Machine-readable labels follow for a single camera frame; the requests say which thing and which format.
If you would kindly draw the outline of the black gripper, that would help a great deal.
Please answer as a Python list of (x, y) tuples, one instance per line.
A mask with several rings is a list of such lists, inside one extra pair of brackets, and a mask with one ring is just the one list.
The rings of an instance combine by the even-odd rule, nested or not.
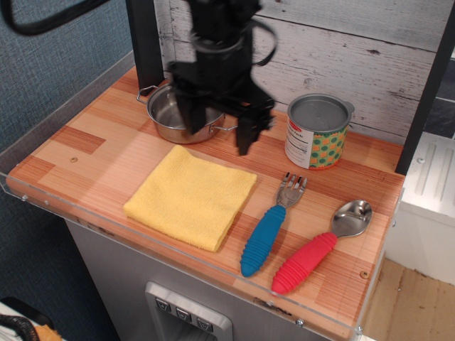
[(252, 37), (240, 37), (230, 45), (194, 37), (193, 47), (193, 62), (168, 64), (183, 123), (190, 134), (195, 134), (206, 125), (207, 108), (236, 117), (238, 153), (246, 156), (261, 131), (269, 129), (273, 121), (274, 100), (253, 81), (252, 69), (267, 64), (276, 48), (255, 62)]

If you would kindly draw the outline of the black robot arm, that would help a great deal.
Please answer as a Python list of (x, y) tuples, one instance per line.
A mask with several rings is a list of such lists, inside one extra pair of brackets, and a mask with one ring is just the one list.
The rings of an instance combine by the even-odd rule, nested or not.
[(190, 134), (207, 123), (206, 110), (213, 108), (237, 118), (236, 144), (247, 155), (262, 131), (272, 126), (274, 99), (251, 76), (254, 66), (273, 57), (253, 60), (253, 30), (276, 33), (253, 19), (262, 8), (258, 1), (190, 1), (191, 44), (196, 61), (171, 62), (172, 85), (183, 123)]

